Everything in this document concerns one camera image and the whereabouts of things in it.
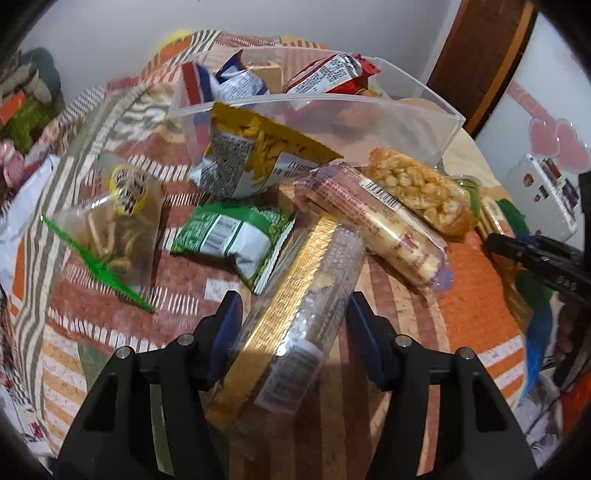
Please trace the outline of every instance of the wooden door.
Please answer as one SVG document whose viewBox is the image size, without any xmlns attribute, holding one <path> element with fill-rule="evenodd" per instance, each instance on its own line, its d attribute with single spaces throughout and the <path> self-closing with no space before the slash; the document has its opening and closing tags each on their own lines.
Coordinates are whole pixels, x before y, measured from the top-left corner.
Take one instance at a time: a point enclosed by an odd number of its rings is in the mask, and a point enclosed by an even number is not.
<svg viewBox="0 0 591 480">
<path fill-rule="evenodd" d="M 462 0 L 427 85 L 475 136 L 505 90 L 535 20 L 526 0 Z"/>
</svg>

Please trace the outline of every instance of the fried snack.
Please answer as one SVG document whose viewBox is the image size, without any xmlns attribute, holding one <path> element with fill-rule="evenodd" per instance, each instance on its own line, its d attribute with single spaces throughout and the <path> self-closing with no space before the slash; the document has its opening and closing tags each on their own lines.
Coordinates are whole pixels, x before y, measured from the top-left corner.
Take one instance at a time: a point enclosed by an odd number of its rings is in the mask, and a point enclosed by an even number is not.
<svg viewBox="0 0 591 480">
<path fill-rule="evenodd" d="M 464 235 L 475 222 L 470 194 L 392 147 L 369 153 L 367 176 L 446 235 Z"/>
<path fill-rule="evenodd" d="M 356 225 L 366 245 L 415 286 L 449 288 L 445 241 L 350 165 L 313 170 L 295 183 L 295 199 Z"/>
<path fill-rule="evenodd" d="M 250 110 L 216 102 L 212 141 L 189 178 L 222 198 L 246 198 L 281 180 L 306 175 L 341 155 Z"/>
<path fill-rule="evenodd" d="M 240 436 L 293 415 L 317 377 L 365 261 L 357 233 L 322 217 L 288 248 L 242 326 L 208 422 Z"/>
<path fill-rule="evenodd" d="M 153 176 L 110 153 L 99 155 L 92 200 L 42 220 L 109 287 L 149 310 L 152 259 L 164 195 Z"/>
</svg>

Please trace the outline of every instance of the white wall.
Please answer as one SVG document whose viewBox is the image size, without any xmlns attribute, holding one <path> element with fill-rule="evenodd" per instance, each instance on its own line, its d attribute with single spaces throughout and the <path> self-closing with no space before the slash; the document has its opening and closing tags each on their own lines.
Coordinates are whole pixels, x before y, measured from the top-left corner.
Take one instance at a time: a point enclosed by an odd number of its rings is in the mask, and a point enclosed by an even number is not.
<svg viewBox="0 0 591 480">
<path fill-rule="evenodd" d="M 21 48 L 44 46 L 53 53 L 66 102 L 84 88 L 138 74 L 180 29 L 298 35 L 385 58 L 419 78 L 433 68 L 458 5 L 459 0 L 58 0 Z"/>
</svg>

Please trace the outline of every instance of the patterned tablecloth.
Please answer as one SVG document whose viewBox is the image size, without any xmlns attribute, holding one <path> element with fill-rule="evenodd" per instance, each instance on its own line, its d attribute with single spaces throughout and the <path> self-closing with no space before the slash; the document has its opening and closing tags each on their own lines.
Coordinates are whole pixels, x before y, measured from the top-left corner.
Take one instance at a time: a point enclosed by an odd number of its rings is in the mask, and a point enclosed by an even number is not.
<svg viewBox="0 0 591 480">
<path fill-rule="evenodd" d="M 167 116 L 167 110 L 178 65 L 195 52 L 274 45 L 282 40 L 321 48 L 297 39 L 201 31 L 161 50 L 140 77 L 86 92 L 46 130 L 40 152 L 43 146 L 46 151 L 57 151 L 61 163 L 34 218 L 41 212 L 51 216 L 87 197 L 89 171 L 103 150 L 149 171 L 163 182 L 166 192 L 150 298 L 155 314 L 121 302 L 102 287 L 80 258 L 70 255 L 65 244 L 40 222 L 32 222 L 21 242 L 9 299 L 12 342 L 22 383 L 55 452 L 115 348 L 129 345 L 138 352 L 160 348 L 213 313 L 228 290 L 238 290 L 245 312 L 249 310 L 251 294 L 231 268 L 169 253 L 197 195 L 187 180 L 190 160 L 180 125 Z M 497 184 L 464 131 L 450 146 L 444 162 L 454 173 L 478 172 L 484 184 Z M 505 307 L 501 281 L 473 232 L 464 243 L 450 244 L 450 260 L 455 283 L 438 301 L 432 294 L 422 296 L 408 288 L 372 256 L 363 267 L 358 289 L 377 314 L 425 347 L 454 351 L 471 346 L 514 405 L 524 383 L 524 343 Z M 293 428 L 285 431 L 281 441 L 260 451 L 254 461 L 222 446 L 223 463 L 232 479 L 364 478 L 387 402 L 388 396 L 366 379 L 343 325 Z M 433 388 L 421 471 L 433 466 L 438 409 L 439 392 Z"/>
</svg>

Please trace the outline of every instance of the door frame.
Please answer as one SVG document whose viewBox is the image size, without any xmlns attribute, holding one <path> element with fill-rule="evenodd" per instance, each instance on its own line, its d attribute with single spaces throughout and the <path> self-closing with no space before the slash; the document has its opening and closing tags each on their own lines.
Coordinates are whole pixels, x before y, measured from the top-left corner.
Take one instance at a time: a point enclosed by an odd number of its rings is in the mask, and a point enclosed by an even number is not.
<svg viewBox="0 0 591 480">
<path fill-rule="evenodd" d="M 435 64 L 427 86 L 432 80 L 437 80 L 438 76 L 441 75 L 446 58 L 452 49 L 453 40 L 457 34 L 460 24 L 462 23 L 468 2 L 470 1 L 476 0 L 462 0 L 462 3 L 457 10 L 456 19 L 453 22 L 452 29 L 447 36 L 447 40 L 441 50 L 441 55 L 439 55 L 439 59 Z M 527 43 L 530 39 L 536 16 L 537 12 L 533 4 L 528 1 L 521 13 L 521 18 L 519 19 L 517 29 L 515 30 L 515 35 L 511 40 L 511 44 L 509 45 L 509 49 L 507 50 L 507 53 L 501 62 L 499 70 L 497 71 L 491 85 L 478 105 L 476 112 L 470 118 L 466 119 L 464 129 L 472 137 L 475 137 L 482 129 L 492 111 L 495 109 L 496 104 L 499 102 L 499 100 L 501 100 L 506 87 L 511 81 L 511 78 L 513 77 L 519 62 L 521 61 L 525 47 L 527 46 Z"/>
</svg>

